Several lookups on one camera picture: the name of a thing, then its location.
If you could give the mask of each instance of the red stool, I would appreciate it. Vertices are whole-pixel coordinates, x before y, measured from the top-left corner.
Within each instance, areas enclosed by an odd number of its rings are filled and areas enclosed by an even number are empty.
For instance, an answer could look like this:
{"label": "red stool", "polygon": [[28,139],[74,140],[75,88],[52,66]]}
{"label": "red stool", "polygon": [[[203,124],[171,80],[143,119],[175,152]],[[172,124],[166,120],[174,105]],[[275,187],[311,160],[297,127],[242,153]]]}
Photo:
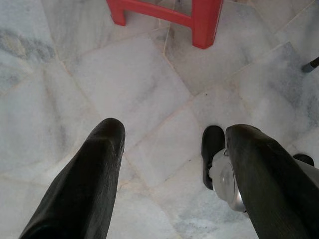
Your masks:
{"label": "red stool", "polygon": [[192,15],[138,0],[106,0],[115,24],[125,26],[124,11],[158,17],[188,26],[193,33],[193,46],[206,49],[214,42],[223,0],[192,0]]}

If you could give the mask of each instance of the stool leg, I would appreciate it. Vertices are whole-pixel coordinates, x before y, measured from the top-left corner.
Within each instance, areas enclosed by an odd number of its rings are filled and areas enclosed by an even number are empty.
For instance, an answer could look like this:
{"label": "stool leg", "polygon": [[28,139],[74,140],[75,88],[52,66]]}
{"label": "stool leg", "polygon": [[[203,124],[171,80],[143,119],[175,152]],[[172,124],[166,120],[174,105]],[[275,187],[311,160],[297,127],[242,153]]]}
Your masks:
{"label": "stool leg", "polygon": [[193,46],[206,49],[214,42],[223,0],[192,0]]}
{"label": "stool leg", "polygon": [[118,0],[106,0],[109,5],[113,22],[117,25],[125,26],[124,9],[119,5]]}

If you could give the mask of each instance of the shoe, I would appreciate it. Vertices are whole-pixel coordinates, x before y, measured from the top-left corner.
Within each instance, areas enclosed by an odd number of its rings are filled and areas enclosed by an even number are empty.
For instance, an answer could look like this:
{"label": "shoe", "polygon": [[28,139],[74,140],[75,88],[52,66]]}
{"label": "shoe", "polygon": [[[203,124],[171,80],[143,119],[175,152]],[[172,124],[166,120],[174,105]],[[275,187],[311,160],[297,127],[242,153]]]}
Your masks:
{"label": "shoe", "polygon": [[209,176],[213,157],[216,153],[225,148],[225,134],[221,127],[211,125],[204,131],[201,143],[201,156],[203,157],[203,183],[213,190],[213,181]]}
{"label": "shoe", "polygon": [[294,155],[294,158],[295,158],[296,160],[299,160],[299,161],[301,161],[301,162],[304,162],[304,163],[306,163],[306,164],[309,164],[309,165],[311,165],[312,167],[315,166],[314,160],[313,160],[310,156],[308,156],[308,155],[305,155],[305,154],[302,154],[302,153],[298,153],[298,154]]}

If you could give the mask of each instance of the black shoe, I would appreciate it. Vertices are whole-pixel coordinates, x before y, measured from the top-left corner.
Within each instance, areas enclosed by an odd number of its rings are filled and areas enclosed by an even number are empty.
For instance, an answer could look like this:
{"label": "black shoe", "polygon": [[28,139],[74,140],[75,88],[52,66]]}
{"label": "black shoe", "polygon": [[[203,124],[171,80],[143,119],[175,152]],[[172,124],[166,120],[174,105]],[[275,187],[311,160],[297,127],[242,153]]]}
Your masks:
{"label": "black shoe", "polygon": [[211,125],[204,131],[201,142],[201,156],[203,157],[203,183],[213,190],[213,181],[209,176],[213,157],[216,153],[225,148],[225,134],[221,127]]}
{"label": "black shoe", "polygon": [[309,164],[309,165],[311,165],[313,167],[315,166],[314,160],[308,155],[305,155],[305,154],[302,154],[302,153],[298,153],[298,154],[294,155],[294,158],[296,160],[299,160],[301,162]]}

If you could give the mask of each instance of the floor tile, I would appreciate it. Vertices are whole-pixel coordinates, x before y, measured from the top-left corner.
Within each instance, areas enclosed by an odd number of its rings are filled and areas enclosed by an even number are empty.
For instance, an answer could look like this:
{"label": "floor tile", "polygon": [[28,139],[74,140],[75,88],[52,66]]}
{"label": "floor tile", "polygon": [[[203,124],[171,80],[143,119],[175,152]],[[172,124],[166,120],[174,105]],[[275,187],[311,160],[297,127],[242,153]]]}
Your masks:
{"label": "floor tile", "polygon": [[61,160],[100,121],[59,63],[0,97],[0,112],[0,172]]}
{"label": "floor tile", "polygon": [[319,128],[316,128],[293,142],[296,153],[304,153],[313,158],[315,167],[319,167]]}
{"label": "floor tile", "polygon": [[[190,4],[176,3],[189,13]],[[250,6],[225,1],[213,46],[192,46],[191,30],[172,24],[165,54],[193,95],[222,82],[277,45],[277,40]]]}
{"label": "floor tile", "polygon": [[313,0],[251,0],[272,32],[277,32]]}
{"label": "floor tile", "polygon": [[314,1],[277,33],[281,42],[290,41],[306,64],[319,56],[319,1]]}
{"label": "floor tile", "polygon": [[154,44],[156,47],[164,53],[165,51],[165,43],[166,43],[166,38],[168,34],[169,28],[164,27],[164,28],[159,28],[154,31],[151,31],[149,33],[150,38],[153,40]]}
{"label": "floor tile", "polygon": [[110,42],[158,27],[154,17],[128,11],[126,26],[113,23],[106,1],[42,0],[59,58],[69,59]]}
{"label": "floor tile", "polygon": [[178,239],[164,211],[147,195],[121,190],[112,214],[108,239]]}
{"label": "floor tile", "polygon": [[[175,7],[175,0],[160,0],[157,5],[168,8],[174,9]],[[168,27],[170,25],[169,21],[159,19],[159,27]]]}
{"label": "floor tile", "polygon": [[55,56],[40,0],[0,2],[0,63],[33,72]]}
{"label": "floor tile", "polygon": [[191,109],[200,125],[218,125],[226,130],[229,126],[248,123],[250,114],[232,84],[216,84],[206,92],[196,96]]}
{"label": "floor tile", "polygon": [[189,108],[169,118],[127,155],[149,187],[200,153],[201,129]]}
{"label": "floor tile", "polygon": [[201,157],[185,164],[166,182],[152,189],[152,196],[164,208],[177,232],[191,238],[257,238],[249,219],[202,183]]}
{"label": "floor tile", "polygon": [[67,67],[103,118],[123,122],[126,150],[190,96],[147,35],[67,61]]}
{"label": "floor tile", "polygon": [[21,71],[0,64],[0,95],[22,82],[25,77],[26,74]]}
{"label": "floor tile", "polygon": [[251,114],[249,124],[273,137],[283,147],[315,125],[308,116],[311,99],[301,72],[302,61],[290,43],[245,67],[232,77]]}
{"label": "floor tile", "polygon": [[0,177],[2,239],[19,238],[39,205],[46,188]]}

